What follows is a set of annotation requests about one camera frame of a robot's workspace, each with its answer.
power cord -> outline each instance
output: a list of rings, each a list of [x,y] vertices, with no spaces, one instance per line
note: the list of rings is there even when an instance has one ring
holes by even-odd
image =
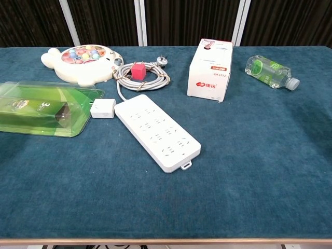
[[[171,82],[171,78],[161,68],[167,64],[166,58],[160,56],[158,57],[157,62],[148,63],[142,61],[139,63],[144,64],[148,72],[152,72],[157,75],[157,78],[152,81],[137,82],[131,80],[131,77],[128,74],[130,73],[130,69],[135,63],[136,62],[123,65],[119,67],[118,70],[113,71],[113,76],[116,79],[118,94],[122,100],[126,101],[127,99],[122,95],[120,85],[129,90],[139,92],[146,90],[156,90],[168,85]]]

white power adapter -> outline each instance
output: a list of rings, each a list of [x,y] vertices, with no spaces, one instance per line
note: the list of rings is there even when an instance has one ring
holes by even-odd
[[[117,104],[116,115],[166,173],[191,166],[201,145],[146,95]]]
[[[114,118],[114,99],[95,99],[90,109],[93,118]]]

clear plastic packaging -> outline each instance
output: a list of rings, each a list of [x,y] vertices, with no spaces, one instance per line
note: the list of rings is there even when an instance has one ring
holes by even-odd
[[[0,131],[35,135],[78,135],[90,108],[104,91],[74,84],[20,81],[0,84]]]

white cable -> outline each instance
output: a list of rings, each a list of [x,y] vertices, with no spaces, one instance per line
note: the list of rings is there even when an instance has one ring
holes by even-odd
[[[137,64],[144,64],[146,67],[146,70],[148,72],[152,72],[157,75],[157,78],[152,81],[143,81],[143,82],[137,82],[132,81],[130,78],[127,77],[128,73],[130,72],[131,67],[135,64],[130,63],[123,65],[114,72],[114,78],[116,79],[117,84],[117,90],[120,98],[122,100],[126,101],[127,99],[122,95],[120,85],[132,90],[132,91],[146,91],[146,90],[156,90],[159,88],[162,88],[169,84],[171,81],[168,74],[156,63],[147,63],[147,62],[140,62]]]

power strip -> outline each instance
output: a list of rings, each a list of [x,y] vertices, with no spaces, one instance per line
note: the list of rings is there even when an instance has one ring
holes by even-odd
[[[166,173],[191,166],[201,144],[146,95],[114,107],[115,114]]]

